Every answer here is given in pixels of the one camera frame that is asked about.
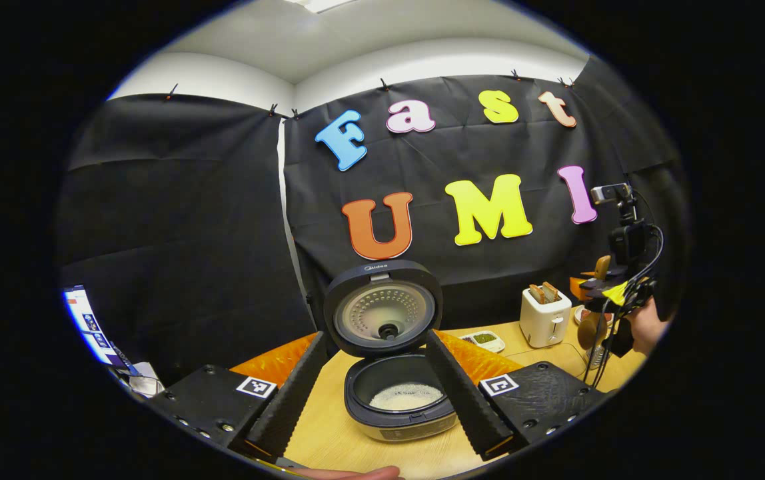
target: wooden table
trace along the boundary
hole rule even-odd
[[[573,318],[569,319],[563,342],[544,349],[533,349],[528,345],[519,322],[446,332],[465,335],[481,330],[493,331],[501,337],[507,346],[499,355],[523,367],[538,361],[549,361],[578,379],[584,377],[584,349],[578,346],[578,325]],[[611,358],[598,390],[608,391],[622,386],[640,367],[644,358],[641,353],[633,350],[621,358]],[[309,468],[360,472],[397,465],[400,467],[400,476],[406,480],[448,477],[488,463],[481,461],[480,456],[471,449],[459,423],[434,437],[404,443],[383,443],[365,437],[344,407],[344,379],[348,368],[360,360],[338,352],[324,365],[297,422],[285,458]],[[592,380],[595,371],[590,371],[587,383]]]

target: rice cooker lid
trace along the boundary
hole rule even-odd
[[[441,322],[441,286],[414,261],[361,265],[332,280],[327,330],[345,353],[376,358],[417,349]]]

